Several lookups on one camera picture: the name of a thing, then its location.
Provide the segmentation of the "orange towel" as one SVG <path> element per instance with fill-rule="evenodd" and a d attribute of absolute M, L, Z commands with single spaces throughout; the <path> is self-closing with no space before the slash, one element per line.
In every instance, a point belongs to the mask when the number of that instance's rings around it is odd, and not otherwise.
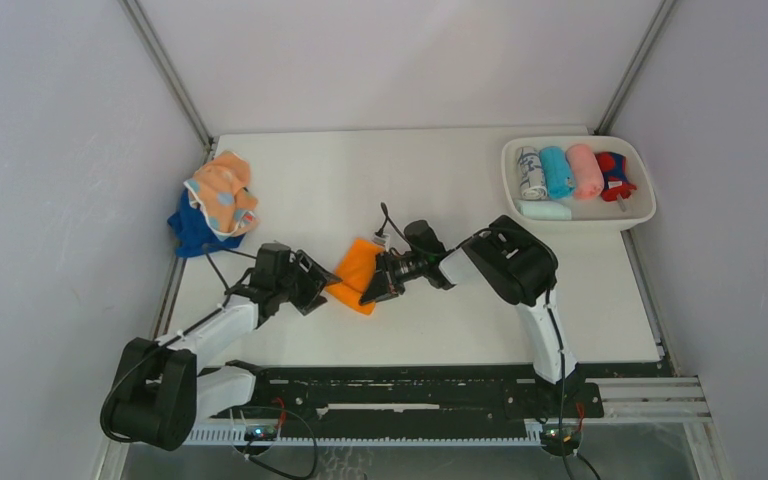
<path fill-rule="evenodd" d="M 376 270 L 376 256 L 384 249 L 367 239 L 356 238 L 335 270 L 338 283 L 325 291 L 337 301 L 362 315 L 371 315 L 376 303 L 361 305 L 360 299 Z"/>

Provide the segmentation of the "light mint green towel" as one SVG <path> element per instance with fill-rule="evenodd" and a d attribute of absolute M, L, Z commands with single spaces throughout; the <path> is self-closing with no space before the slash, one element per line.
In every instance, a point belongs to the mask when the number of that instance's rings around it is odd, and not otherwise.
<path fill-rule="evenodd" d="M 517 200 L 518 212 L 525 218 L 540 221 L 569 221 L 572 211 L 565 205 L 548 200 Z"/>

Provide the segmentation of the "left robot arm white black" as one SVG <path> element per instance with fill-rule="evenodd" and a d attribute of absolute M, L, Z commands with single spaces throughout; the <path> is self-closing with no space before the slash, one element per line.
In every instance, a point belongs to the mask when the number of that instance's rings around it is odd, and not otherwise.
<path fill-rule="evenodd" d="M 262 245 L 252 259 L 239 280 L 222 283 L 221 302 L 193 325 L 125 345 L 100 410 L 108 439 L 172 451 L 196 423 L 217 413 L 237 406 L 258 417 L 270 409 L 273 392 L 256 380 L 253 368 L 215 368 L 212 361 L 285 303 L 311 313 L 326 303 L 325 288 L 341 280 L 306 252 L 278 242 Z"/>

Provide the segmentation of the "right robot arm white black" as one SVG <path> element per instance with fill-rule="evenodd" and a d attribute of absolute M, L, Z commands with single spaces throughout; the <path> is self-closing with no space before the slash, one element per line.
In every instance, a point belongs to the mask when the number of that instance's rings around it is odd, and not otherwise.
<path fill-rule="evenodd" d="M 425 220 L 397 229 L 409 250 L 385 250 L 375 256 L 375 270 L 359 303 L 390 300 L 405 292 L 405 284 L 424 278 L 440 290 L 450 290 L 479 275 L 505 303 L 515 307 L 531 343 L 533 368 L 543 382 L 539 406 L 552 416 L 565 415 L 578 400 L 577 359 L 570 350 L 556 313 L 559 262 L 549 246 L 508 215 L 447 248 Z"/>

